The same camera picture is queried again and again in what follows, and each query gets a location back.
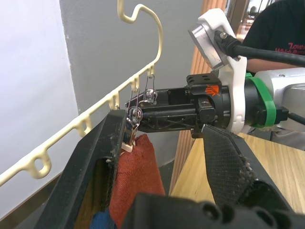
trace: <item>clothes hanger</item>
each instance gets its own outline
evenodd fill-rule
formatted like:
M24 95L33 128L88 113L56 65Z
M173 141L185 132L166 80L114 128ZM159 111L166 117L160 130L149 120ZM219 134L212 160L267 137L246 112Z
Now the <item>clothes hanger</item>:
M73 119L69 124L67 124L63 129L58 131L56 134L54 134L52 137L50 137L48 140L46 140L44 143L42 143L40 146L36 147L34 150L32 150L29 154L24 156L22 159L20 159L16 164L14 164L12 167L7 169L5 172L3 172L0 175L0 187L5 184L7 181L9 181L13 176L15 176L20 171L26 170L30 173L30 175L35 179L41 179L48 175L48 173L51 170L51 159L48 155L48 149L57 143L61 138L63 138L66 134L68 134L71 130L76 129L81 137L86 136L91 130L92 130L92 122L91 122L91 115L96 112L102 105L105 103L109 104L110 110L117 110L120 107L120 99L119 99L119 92L124 89L126 86L131 85L133 92L139 92L139 85L140 85L140 75L147 72L148 77L151 77L154 75L154 65L158 62L161 53L162 53L162 47L163 47L163 29L161 22L157 16L157 14L149 9L148 7L138 4L132 13L131 17L128 17L124 13L124 0L118 0L117 1L118 8L118 16L119 18L129 24L133 24L139 14L139 11L142 10L146 13L148 13L150 16L153 17L153 19L156 21L158 26L158 33L159 33L159 47L158 47L158 53L155 59L147 64L145 67L143 67L141 70L139 70L137 73L135 73L133 76L131 76L129 79L127 79L125 82L123 82L121 85L119 85L117 88L112 90L110 93L108 93L105 97L103 97L100 101L98 101L96 104L91 106L88 110L81 113L78 117ZM132 151L132 146L128 145L126 143L122 144L122 149L126 150L128 152ZM40 159L43 162L43 168L41 170L38 170L35 166L35 160Z

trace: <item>person's arm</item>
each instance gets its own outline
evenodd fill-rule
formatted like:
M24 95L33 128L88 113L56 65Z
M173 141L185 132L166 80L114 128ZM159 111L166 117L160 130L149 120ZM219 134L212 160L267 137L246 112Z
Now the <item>person's arm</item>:
M286 64L286 63L278 63L273 61L259 60L259 59L250 59L248 60L247 63L247 70L253 73L259 71L287 69L287 68L298 68L298 66Z
M260 15L258 15L244 39L244 46L268 50L270 38L274 33L276 18L280 7L279 4L281 4L281 2L270 5ZM253 73L294 67L296 66L258 59L248 59L247 63L247 70Z

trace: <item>red fabric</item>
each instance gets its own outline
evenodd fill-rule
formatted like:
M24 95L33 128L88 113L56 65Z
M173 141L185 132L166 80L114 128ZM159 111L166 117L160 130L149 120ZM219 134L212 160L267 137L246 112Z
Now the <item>red fabric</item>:
M165 195L152 143L147 135L135 139L131 153L120 156L109 211L118 229L138 193Z

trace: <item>black frame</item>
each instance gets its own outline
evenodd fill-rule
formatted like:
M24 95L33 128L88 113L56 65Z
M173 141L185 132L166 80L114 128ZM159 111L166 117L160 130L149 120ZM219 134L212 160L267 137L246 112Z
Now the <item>black frame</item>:
M125 127L126 111L110 111L79 141L35 229L74 228L94 173L100 177L95 182L100 194L95 210L109 205Z

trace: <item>green band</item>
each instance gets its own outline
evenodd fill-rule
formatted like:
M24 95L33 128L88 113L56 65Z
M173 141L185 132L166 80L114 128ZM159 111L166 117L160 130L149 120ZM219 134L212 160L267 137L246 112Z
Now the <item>green band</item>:
M246 78L252 77L251 73L246 73Z
M266 107L267 115L266 115L266 122L264 126L272 126L275 124L276 119L276 107L273 102L273 99L268 91L268 88L264 84L264 82L260 78L256 77L249 77L249 80L252 80L252 82L255 84L259 94L261 95L263 102Z

